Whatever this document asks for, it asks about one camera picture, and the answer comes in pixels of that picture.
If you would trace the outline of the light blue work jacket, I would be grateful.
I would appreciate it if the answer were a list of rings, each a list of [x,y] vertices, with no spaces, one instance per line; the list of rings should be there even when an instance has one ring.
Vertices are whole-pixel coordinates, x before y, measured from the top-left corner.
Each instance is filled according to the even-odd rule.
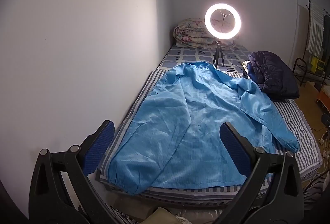
[[[249,79],[234,78],[205,62],[168,70],[133,117],[106,166],[109,183],[128,194],[149,187],[205,189],[241,185],[224,147],[228,122],[255,147],[300,149],[271,99]]]

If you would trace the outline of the black clothes rack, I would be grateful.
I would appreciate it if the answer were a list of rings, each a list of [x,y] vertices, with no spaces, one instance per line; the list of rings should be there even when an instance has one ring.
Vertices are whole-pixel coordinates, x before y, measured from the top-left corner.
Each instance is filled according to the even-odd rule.
[[[308,34],[309,34],[309,6],[310,6],[309,1],[310,0],[308,0],[308,5],[306,6],[308,10],[308,26],[307,26],[304,51],[301,57],[295,59],[292,72],[294,74],[294,77],[298,81],[299,86],[303,86],[307,82],[311,82],[311,83],[316,83],[317,89],[320,90],[324,85],[329,83],[329,12],[322,7],[324,10],[324,32],[323,32],[323,43],[322,43],[323,54],[322,57],[319,59],[325,62],[325,66],[322,73],[312,73],[311,60],[313,55],[311,55],[307,51]]]

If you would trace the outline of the striped bed quilt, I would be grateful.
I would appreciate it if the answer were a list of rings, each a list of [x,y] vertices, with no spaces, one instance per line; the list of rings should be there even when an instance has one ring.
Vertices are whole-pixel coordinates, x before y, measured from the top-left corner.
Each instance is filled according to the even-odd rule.
[[[104,167],[107,161],[112,158],[113,153],[118,149],[119,144],[121,143],[121,140],[142,101],[152,90],[156,82],[162,78],[166,72],[167,71],[164,69],[156,69],[151,72],[137,99],[128,110],[124,120],[118,127],[116,127],[112,143],[107,148],[106,153],[104,154],[101,163],[96,170],[96,181],[104,184],[107,190],[122,192],[118,187],[110,184],[106,180]],[[316,139],[313,136],[312,130],[306,121],[303,112],[292,99],[286,99],[283,102],[275,102],[274,105],[286,122],[288,129],[292,131],[293,135],[299,141],[300,151],[295,155],[295,157],[298,163],[301,180],[307,181],[312,179],[312,177],[316,174],[317,169],[322,164],[322,157],[320,149],[317,146]],[[140,196],[144,198],[166,200],[170,203],[220,203],[232,200],[239,189],[239,185],[231,187],[211,187],[196,190],[152,187],[147,189]]]

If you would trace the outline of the dark navy folded jacket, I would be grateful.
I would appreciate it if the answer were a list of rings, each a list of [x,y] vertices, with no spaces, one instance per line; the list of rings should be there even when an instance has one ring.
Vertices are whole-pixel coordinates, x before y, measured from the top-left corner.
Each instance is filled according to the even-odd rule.
[[[298,99],[299,88],[291,69],[269,51],[249,54],[247,75],[271,100]]]

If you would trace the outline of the blue patterned bed sheet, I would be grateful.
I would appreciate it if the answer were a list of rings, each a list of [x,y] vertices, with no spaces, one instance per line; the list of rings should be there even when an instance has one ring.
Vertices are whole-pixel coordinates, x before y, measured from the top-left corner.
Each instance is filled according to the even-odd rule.
[[[222,45],[223,58],[219,54],[218,69],[223,72],[242,73],[242,63],[249,60],[251,53],[241,45]],[[213,63],[215,49],[189,48],[172,46],[162,62],[159,69],[168,70],[185,62],[208,62]]]

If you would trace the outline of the black mini tripod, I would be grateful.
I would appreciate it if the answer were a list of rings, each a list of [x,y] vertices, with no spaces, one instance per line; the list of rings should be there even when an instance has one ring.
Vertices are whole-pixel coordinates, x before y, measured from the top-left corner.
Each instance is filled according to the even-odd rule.
[[[221,58],[222,67],[225,67],[222,42],[215,38],[212,45],[215,45],[215,54],[212,64],[217,68],[219,63],[219,58]]]

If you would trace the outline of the yellow box on rack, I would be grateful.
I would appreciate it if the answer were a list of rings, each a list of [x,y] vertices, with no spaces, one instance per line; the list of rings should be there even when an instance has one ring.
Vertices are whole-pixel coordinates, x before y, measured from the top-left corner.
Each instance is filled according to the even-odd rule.
[[[311,60],[311,65],[312,73],[322,73],[325,66],[325,62],[313,56]]]

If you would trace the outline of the floral folded blanket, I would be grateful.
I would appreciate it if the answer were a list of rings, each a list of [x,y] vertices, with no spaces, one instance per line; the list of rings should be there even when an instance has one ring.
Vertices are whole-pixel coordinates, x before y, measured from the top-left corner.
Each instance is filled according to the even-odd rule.
[[[201,18],[181,21],[173,30],[177,47],[210,49],[216,47],[215,37],[205,27]]]

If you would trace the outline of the striped hanging towel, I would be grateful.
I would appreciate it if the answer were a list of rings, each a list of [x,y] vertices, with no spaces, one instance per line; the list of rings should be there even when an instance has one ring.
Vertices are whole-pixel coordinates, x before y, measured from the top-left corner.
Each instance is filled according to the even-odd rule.
[[[309,1],[309,34],[307,51],[321,58],[323,54],[324,10],[314,0]]]

